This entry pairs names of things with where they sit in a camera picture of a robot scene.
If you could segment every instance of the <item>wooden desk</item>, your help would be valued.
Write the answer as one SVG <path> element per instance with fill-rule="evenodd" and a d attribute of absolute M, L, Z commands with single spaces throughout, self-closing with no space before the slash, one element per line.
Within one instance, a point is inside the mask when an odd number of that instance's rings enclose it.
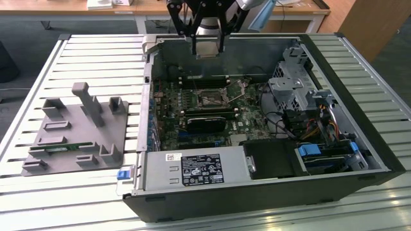
<path fill-rule="evenodd" d="M 309 21 L 308 33 L 314 33 L 329 10 L 321 10 L 312 0 L 301 7 L 274 7 L 269 20 Z M 165 0 L 134 0 L 130 6 L 86 10 L 86 0 L 0 0 L 0 20 L 9 21 L 82 21 L 133 20 L 140 34 L 146 34 L 146 20 L 169 20 Z"/>
<path fill-rule="evenodd" d="M 86 0 L 0 0 L 0 15 L 116 15 L 136 11 L 130 6 L 114 5 L 112 9 L 86 10 Z"/>

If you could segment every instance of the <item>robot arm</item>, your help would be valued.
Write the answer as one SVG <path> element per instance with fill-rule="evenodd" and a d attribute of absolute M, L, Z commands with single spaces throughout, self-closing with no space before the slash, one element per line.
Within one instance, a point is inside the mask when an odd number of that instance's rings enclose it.
<path fill-rule="evenodd" d="M 265 0 L 166 0 L 166 9 L 178 35 L 190 38 L 190 53 L 196 54 L 196 35 L 217 35 L 218 53 L 224 49 L 224 37 L 238 32 L 249 9 Z M 182 3 L 190 9 L 188 24 L 180 19 Z M 234 4 L 234 14 L 226 19 L 226 11 Z"/>

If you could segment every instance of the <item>warning label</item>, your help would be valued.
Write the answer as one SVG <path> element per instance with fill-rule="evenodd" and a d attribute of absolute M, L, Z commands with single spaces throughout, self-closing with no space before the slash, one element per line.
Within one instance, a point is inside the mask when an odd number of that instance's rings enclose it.
<path fill-rule="evenodd" d="M 182 185 L 224 183 L 220 154 L 181 157 Z"/>

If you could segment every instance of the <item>blue latch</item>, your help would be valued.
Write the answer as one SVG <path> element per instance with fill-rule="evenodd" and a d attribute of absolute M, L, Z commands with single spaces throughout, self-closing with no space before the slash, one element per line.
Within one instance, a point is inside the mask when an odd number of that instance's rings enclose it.
<path fill-rule="evenodd" d="M 350 143 L 349 143 L 349 146 L 350 146 L 350 148 L 352 148 L 352 151 L 356 153 L 357 150 L 358 150 L 357 144 L 356 144 L 354 142 L 350 142 Z"/>
<path fill-rule="evenodd" d="M 129 170 L 120 170 L 117 172 L 117 180 L 129 180 L 130 171 Z"/>
<path fill-rule="evenodd" d="M 320 155 L 321 151 L 318 148 L 318 145 L 316 144 L 302 144 L 298 148 L 297 151 L 300 153 L 300 156 L 305 155 Z"/>

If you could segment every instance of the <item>green circuit board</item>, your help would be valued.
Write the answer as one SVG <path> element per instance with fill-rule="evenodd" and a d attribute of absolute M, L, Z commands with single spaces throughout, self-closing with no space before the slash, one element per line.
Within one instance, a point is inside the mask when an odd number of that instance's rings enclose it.
<path fill-rule="evenodd" d="M 256 84 L 240 87 L 241 78 L 230 78 L 232 84 L 225 89 L 180 88 L 177 82 L 156 84 L 154 101 L 157 104 L 157 121 L 160 127 L 161 150 L 224 147 L 237 145 L 232 135 L 241 134 L 241 139 L 270 138 L 266 122 L 257 105 Z M 188 134 L 185 118 L 181 111 L 234 108 L 236 117 L 225 122 L 224 131 L 206 134 Z"/>

